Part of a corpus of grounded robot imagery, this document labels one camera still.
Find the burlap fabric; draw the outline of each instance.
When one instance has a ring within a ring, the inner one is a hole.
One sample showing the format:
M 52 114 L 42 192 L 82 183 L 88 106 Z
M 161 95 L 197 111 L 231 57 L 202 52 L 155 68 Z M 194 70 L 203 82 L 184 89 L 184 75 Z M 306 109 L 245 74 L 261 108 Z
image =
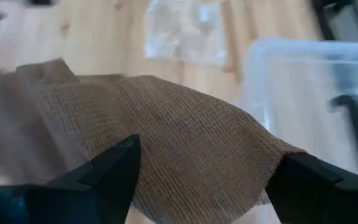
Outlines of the burlap fabric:
M 62 60 L 0 74 L 0 175 L 16 184 L 46 182 L 134 133 L 134 205 L 156 223 L 230 223 L 299 151 L 241 109 L 155 77 L 81 81 Z

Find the clear plastic container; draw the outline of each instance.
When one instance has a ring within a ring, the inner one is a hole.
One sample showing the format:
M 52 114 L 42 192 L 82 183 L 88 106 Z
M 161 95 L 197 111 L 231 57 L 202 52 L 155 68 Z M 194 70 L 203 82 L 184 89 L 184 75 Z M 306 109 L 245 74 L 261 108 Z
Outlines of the clear plastic container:
M 239 107 L 278 138 L 358 174 L 358 43 L 262 39 L 244 65 Z

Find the clear plastic bag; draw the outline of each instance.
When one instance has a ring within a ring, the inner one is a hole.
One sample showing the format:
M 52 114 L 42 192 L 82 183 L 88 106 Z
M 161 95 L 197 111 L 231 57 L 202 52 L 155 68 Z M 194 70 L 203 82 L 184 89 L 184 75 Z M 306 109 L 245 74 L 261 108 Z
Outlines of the clear plastic bag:
M 218 2 L 150 0 L 145 15 L 146 58 L 224 65 L 225 40 Z

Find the wooden floor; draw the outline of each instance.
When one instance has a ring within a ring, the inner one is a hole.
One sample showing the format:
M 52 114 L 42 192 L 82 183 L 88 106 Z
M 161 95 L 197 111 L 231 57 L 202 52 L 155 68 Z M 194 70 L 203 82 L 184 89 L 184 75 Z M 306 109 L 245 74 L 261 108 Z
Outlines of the wooden floor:
M 319 39 L 307 0 L 227 0 L 221 1 L 225 66 L 147 60 L 147 5 L 148 0 L 59 0 L 53 7 L 36 8 L 0 0 L 0 69 L 61 57 L 77 75 L 155 75 L 234 103 L 244 53 L 254 40 Z M 130 211 L 128 223 L 148 222 Z

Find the brown woven fabric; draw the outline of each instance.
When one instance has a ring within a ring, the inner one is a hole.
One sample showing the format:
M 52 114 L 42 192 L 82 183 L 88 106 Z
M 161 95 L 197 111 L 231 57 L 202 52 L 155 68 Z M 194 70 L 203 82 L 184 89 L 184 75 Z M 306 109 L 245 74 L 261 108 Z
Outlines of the brown woven fabric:
M 81 81 L 61 60 L 19 67 L 10 76 L 23 81 L 21 96 L 31 95 L 25 100 L 36 115 L 28 123 L 32 130 L 42 126 L 44 135 L 12 157 L 20 160 L 9 166 L 32 162 L 23 168 L 29 169 L 26 177 L 17 175 L 22 169 L 2 173 L 15 182 L 44 181 L 138 133 L 142 164 L 134 204 L 156 223 L 239 218 L 256 203 L 283 155 L 300 151 L 241 109 L 155 77 Z M 32 135 L 22 140 L 32 141 Z M 40 156 L 34 146 L 44 142 L 50 144 Z

